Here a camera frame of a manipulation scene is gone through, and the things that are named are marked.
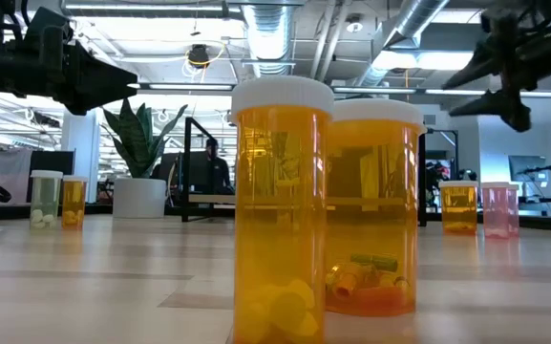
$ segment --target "ceiling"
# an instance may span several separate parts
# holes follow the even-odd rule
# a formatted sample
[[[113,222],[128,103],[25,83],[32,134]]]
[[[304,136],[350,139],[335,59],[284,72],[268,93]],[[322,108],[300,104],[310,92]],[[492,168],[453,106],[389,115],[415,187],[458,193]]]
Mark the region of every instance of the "ceiling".
[[[469,53],[477,38],[464,35],[464,32],[477,31],[480,10],[492,2],[451,0],[449,5],[436,16],[433,24],[426,29],[420,49],[423,49],[425,43],[430,51],[459,52],[460,49],[464,49]],[[175,1],[154,2],[147,0],[134,2],[94,0],[91,3],[157,4],[159,6],[177,4]],[[396,16],[400,4],[400,0],[351,2],[349,14],[358,14],[363,28],[359,32],[348,32],[345,29],[341,31],[334,50],[334,59],[326,74],[326,82],[345,84],[367,70],[372,63],[371,45],[377,26],[388,18]],[[30,10],[35,11],[38,6],[42,5],[60,11],[58,2],[46,0],[31,0]],[[320,23],[326,7],[326,1],[310,0],[303,6],[294,8],[292,53],[289,59],[289,62],[293,63],[292,73],[294,75],[308,76],[310,74]],[[338,20],[338,12],[339,10],[334,12],[333,24]],[[246,39],[247,27],[245,22],[240,20],[207,19],[200,16],[196,18],[148,18],[138,15],[131,17],[76,16],[72,19],[76,33],[75,38],[81,44],[88,47],[97,58],[137,74],[141,82],[236,84],[255,77],[252,65],[247,63],[247,61],[255,60]],[[455,25],[457,30],[452,30],[452,27],[443,27],[442,25],[445,24]],[[187,65],[186,54],[194,44],[205,44],[208,47],[210,58],[214,59],[203,71],[184,67]],[[410,69],[397,73],[389,72],[383,81],[392,87],[437,88],[453,73],[452,71]],[[549,80],[542,83],[541,87],[551,89],[551,78]],[[498,81],[495,78],[487,77],[470,87],[485,89],[494,86],[498,86]],[[404,97],[404,99],[415,103],[440,104],[444,107],[450,106],[453,102],[452,99],[446,97],[434,96],[411,96]],[[224,158],[234,162],[236,132],[234,128],[228,126],[225,120],[230,109],[230,97],[138,95],[130,100],[134,108],[138,108],[144,102],[153,108],[157,130],[162,125],[160,119],[172,117],[183,104],[188,104],[187,116],[196,118],[212,135],[226,138],[223,139],[223,143],[228,149],[224,153]],[[119,106],[120,102],[114,102],[105,105],[104,108],[116,112]],[[27,120],[28,108],[58,121],[63,120],[65,112],[62,105],[47,98],[20,99],[12,95],[0,94],[0,130],[43,132],[44,128]],[[5,134],[0,135],[0,141],[1,143],[13,141],[12,144],[56,149],[56,142],[60,140],[60,134],[58,134],[59,131],[53,129],[52,131],[52,133],[41,135]],[[181,135],[181,126],[176,129],[176,135]],[[107,158],[102,159],[102,168],[117,167],[111,161],[121,160],[116,154],[112,154],[115,150],[111,146],[111,141],[106,138],[102,140],[101,145],[103,157]],[[168,151],[179,149],[180,145],[174,143],[173,140],[167,148]]]

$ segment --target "white wall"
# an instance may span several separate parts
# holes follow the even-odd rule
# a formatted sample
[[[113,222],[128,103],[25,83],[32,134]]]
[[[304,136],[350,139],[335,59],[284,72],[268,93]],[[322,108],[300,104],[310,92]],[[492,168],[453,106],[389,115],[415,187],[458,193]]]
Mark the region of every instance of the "white wall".
[[[459,135],[459,168],[471,169],[481,176],[479,157],[478,118],[451,118],[450,128]]]
[[[510,182],[509,156],[546,156],[546,131],[535,126],[518,133],[498,116],[481,116],[479,123],[481,182]]]
[[[432,129],[439,130],[448,130],[450,129],[450,118],[449,114],[445,111],[440,110],[439,105],[434,104],[422,104],[417,105],[419,107],[422,115],[435,115],[436,116],[436,125],[428,125]],[[440,134],[434,133],[426,135],[426,150],[429,151],[447,151],[447,157],[451,158],[454,156],[455,148],[445,140]]]
[[[482,182],[510,181],[509,155],[544,156],[546,164],[551,165],[551,99],[523,102],[532,109],[532,129],[528,132],[517,133],[498,117],[479,118]],[[548,185],[541,191],[551,197],[551,172]]]

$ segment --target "silver duct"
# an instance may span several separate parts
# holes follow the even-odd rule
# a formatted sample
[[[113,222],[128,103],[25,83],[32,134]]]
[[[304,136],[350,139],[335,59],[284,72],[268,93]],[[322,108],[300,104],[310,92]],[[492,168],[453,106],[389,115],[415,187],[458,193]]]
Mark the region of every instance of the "silver duct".
[[[292,36],[291,6],[243,6],[247,22],[247,43],[252,58],[264,60],[288,60]],[[255,64],[254,75],[287,75],[290,66],[278,64]]]
[[[412,39],[422,33],[433,21],[436,15],[449,3],[449,0],[405,0],[400,13],[393,18],[394,25],[389,28],[384,23],[379,25],[372,46],[373,58],[376,58],[384,48],[399,43],[405,39]],[[372,64],[359,77],[355,85],[373,87],[379,85],[389,70],[375,69]]]

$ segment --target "person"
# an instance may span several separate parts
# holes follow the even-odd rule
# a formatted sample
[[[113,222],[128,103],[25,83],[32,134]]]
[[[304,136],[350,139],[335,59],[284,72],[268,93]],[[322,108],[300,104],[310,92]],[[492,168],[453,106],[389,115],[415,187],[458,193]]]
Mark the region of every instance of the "person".
[[[218,158],[218,141],[215,139],[207,140],[205,151],[209,161],[214,159],[214,190],[216,194],[231,194],[232,187],[230,185],[228,163],[224,159]]]

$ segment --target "black robotic arm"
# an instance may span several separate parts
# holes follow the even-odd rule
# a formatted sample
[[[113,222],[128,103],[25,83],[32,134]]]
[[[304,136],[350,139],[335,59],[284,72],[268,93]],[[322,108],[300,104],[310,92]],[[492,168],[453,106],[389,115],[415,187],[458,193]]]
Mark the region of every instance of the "black robotic arm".
[[[21,8],[29,22],[26,3]],[[137,83],[136,75],[97,60],[72,41],[69,19],[40,8],[22,37],[13,9],[14,0],[0,0],[0,92],[52,97],[75,115],[137,93],[127,86]],[[4,23],[5,14],[14,24]],[[4,43],[2,30],[12,30],[15,39]]]
[[[533,24],[524,27],[528,15]],[[538,81],[551,75],[551,1],[530,1],[521,15],[510,8],[494,7],[481,15],[481,21],[490,35],[477,43],[470,63],[443,89],[487,75],[500,75],[502,89],[487,91],[451,111],[451,116],[498,115],[513,129],[527,131],[531,128],[530,109],[521,102],[520,91],[536,90]]]

